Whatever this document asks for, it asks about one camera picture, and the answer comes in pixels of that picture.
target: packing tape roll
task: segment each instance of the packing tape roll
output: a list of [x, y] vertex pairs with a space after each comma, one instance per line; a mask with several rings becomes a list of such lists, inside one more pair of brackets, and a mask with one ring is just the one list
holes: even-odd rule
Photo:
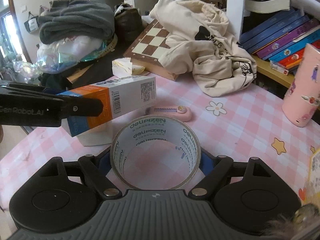
[[173, 143], [182, 150], [189, 164], [189, 175], [175, 187], [177, 189], [191, 180], [196, 173], [201, 158], [201, 147], [195, 133], [185, 123], [164, 115], [139, 117], [124, 126], [112, 142], [111, 166], [119, 179], [132, 189], [139, 189], [125, 180], [124, 164], [132, 149], [152, 140]]

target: gray blanket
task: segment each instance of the gray blanket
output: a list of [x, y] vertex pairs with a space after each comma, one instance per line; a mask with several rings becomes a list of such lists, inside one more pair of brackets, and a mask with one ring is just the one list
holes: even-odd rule
[[44, 44], [79, 35], [109, 39], [115, 32], [110, 6], [87, 0], [54, 1], [50, 12], [38, 21]]

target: barcode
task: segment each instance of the barcode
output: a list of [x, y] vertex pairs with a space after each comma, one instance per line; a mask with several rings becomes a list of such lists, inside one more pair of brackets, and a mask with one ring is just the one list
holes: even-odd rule
[[118, 114], [121, 112], [121, 104], [120, 104], [120, 93], [119, 91], [112, 91], [112, 104], [113, 104], [113, 112]]
[[146, 82], [141, 84], [141, 99], [143, 102], [147, 102], [154, 98], [154, 82]]

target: pink water bottle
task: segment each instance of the pink water bottle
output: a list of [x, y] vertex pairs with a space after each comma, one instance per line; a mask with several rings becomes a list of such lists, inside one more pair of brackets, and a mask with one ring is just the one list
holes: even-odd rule
[[303, 60], [284, 96], [282, 110], [290, 122], [304, 127], [320, 104], [320, 52], [306, 45]]

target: white box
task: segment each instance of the white box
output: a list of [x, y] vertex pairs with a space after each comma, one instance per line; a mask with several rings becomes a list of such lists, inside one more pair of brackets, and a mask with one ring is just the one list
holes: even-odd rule
[[155, 104], [156, 78], [129, 76], [106, 80], [60, 95], [97, 98], [103, 103], [103, 111], [97, 117], [71, 116], [67, 122], [63, 120], [62, 127], [73, 137], [133, 110]]

